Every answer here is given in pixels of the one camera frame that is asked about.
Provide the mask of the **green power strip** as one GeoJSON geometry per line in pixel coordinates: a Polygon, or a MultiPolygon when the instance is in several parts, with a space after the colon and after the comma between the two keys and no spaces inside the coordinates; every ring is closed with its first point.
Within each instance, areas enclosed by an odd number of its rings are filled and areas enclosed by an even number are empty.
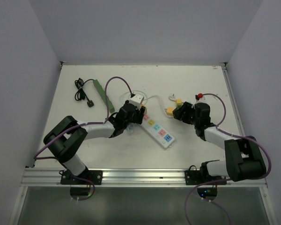
{"type": "Polygon", "coordinates": [[[103,89],[102,85],[99,83],[99,81],[97,79],[95,79],[93,81],[93,85],[94,85],[96,91],[98,92],[100,98],[103,100],[105,105],[108,106],[109,112],[114,113],[115,108],[114,108],[112,102],[110,101],[109,97],[106,95],[105,90],[103,89]]]}

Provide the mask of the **small yellow plug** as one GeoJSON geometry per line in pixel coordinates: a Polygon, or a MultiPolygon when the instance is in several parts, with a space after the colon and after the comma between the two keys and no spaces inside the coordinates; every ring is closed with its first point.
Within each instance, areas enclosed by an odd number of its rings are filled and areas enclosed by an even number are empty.
{"type": "Polygon", "coordinates": [[[173,108],[173,107],[168,107],[168,108],[166,109],[166,114],[167,114],[168,116],[173,116],[173,111],[174,111],[174,108],[173,108]]]}

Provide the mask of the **white power strip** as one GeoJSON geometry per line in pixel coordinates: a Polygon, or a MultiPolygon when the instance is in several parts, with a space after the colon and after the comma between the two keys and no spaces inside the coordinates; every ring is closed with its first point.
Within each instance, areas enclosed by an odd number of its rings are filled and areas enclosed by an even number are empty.
{"type": "Polygon", "coordinates": [[[144,115],[140,126],[164,149],[171,148],[176,140],[168,130],[148,114],[144,115]]]}

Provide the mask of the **orange cube socket adapter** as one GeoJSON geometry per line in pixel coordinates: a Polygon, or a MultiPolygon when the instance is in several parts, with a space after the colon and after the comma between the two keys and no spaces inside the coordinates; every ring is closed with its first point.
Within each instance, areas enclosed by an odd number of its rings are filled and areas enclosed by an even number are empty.
{"type": "Polygon", "coordinates": [[[147,114],[147,107],[144,104],[141,104],[141,107],[144,109],[144,114],[147,114]]]}

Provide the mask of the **yellow USB charger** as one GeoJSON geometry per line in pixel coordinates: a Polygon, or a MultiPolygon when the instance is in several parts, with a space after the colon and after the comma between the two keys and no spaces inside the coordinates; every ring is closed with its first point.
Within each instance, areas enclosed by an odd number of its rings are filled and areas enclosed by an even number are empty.
{"type": "Polygon", "coordinates": [[[183,104],[182,99],[176,99],[176,107],[181,107],[183,104]]]}

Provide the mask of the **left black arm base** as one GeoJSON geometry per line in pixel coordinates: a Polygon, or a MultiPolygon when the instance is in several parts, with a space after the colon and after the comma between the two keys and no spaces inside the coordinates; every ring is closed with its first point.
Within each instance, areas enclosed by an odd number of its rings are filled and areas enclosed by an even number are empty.
{"type": "Polygon", "coordinates": [[[86,185],[91,181],[94,185],[101,185],[103,179],[102,170],[85,170],[74,177],[68,170],[59,171],[62,185],[86,185]]]}

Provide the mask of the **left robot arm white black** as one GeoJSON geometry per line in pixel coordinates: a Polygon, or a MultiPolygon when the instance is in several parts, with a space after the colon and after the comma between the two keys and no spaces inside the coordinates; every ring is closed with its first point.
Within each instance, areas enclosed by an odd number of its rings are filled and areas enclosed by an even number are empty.
{"type": "Polygon", "coordinates": [[[77,184],[83,184],[87,181],[89,170],[77,155],[82,143],[89,139],[117,137],[128,125],[141,124],[145,114],[146,107],[143,104],[137,106],[127,100],[105,122],[80,124],[73,116],[66,116],[45,136],[44,147],[69,171],[77,184]]]}

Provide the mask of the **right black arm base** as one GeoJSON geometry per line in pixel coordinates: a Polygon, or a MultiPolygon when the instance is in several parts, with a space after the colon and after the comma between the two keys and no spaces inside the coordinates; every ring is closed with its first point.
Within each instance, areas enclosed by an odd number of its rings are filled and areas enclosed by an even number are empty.
{"type": "Polygon", "coordinates": [[[207,169],[201,166],[199,169],[195,165],[190,166],[185,173],[185,184],[186,185],[199,185],[206,182],[212,182],[211,185],[226,185],[226,177],[222,178],[221,176],[211,176],[207,172],[207,169]]]}

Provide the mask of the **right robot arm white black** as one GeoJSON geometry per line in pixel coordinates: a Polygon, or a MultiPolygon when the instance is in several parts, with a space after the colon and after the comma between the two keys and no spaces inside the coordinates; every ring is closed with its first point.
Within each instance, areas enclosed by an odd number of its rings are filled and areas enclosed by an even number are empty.
{"type": "Polygon", "coordinates": [[[203,162],[199,170],[187,170],[185,175],[196,182],[210,184],[224,178],[232,181],[257,179],[266,174],[266,165],[254,137],[233,137],[219,131],[211,122],[210,106],[206,103],[183,103],[173,110],[173,117],[194,126],[196,135],[205,142],[224,150],[225,160],[203,162]]]}

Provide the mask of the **white three-pin plug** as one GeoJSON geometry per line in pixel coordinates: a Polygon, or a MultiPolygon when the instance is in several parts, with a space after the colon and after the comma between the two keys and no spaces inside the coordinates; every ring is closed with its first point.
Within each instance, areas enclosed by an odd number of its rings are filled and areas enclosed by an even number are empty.
{"type": "Polygon", "coordinates": [[[175,95],[174,95],[174,94],[169,95],[169,100],[170,100],[170,101],[176,101],[175,95]]]}

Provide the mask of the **aluminium mounting rail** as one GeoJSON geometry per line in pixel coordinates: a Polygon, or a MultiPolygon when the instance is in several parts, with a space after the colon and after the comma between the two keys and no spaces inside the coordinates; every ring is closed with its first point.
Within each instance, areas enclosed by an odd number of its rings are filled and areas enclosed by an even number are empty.
{"type": "MultiPolygon", "coordinates": [[[[60,168],[26,168],[20,185],[23,187],[61,186],[60,168]]],[[[190,188],[184,169],[95,169],[99,171],[99,187],[190,188]]]]}

